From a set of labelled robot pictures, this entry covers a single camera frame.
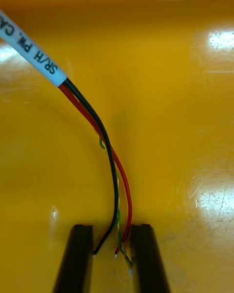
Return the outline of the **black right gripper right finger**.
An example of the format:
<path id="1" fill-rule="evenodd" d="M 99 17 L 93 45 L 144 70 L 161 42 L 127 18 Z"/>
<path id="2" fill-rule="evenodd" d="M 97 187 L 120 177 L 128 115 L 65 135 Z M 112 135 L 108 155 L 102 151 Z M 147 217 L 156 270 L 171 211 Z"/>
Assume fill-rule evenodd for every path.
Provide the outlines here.
<path id="1" fill-rule="evenodd" d="M 132 225 L 131 255 L 135 293 L 169 293 L 170 286 L 153 228 Z"/>

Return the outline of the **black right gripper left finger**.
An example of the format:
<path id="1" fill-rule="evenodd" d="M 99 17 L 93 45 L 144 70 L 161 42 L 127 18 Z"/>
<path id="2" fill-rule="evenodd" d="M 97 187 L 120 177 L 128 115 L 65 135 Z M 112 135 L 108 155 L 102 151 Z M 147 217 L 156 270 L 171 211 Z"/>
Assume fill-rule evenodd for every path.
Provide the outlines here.
<path id="1" fill-rule="evenodd" d="M 93 227 L 74 225 L 63 254 L 54 293 L 89 293 L 93 262 Z"/>

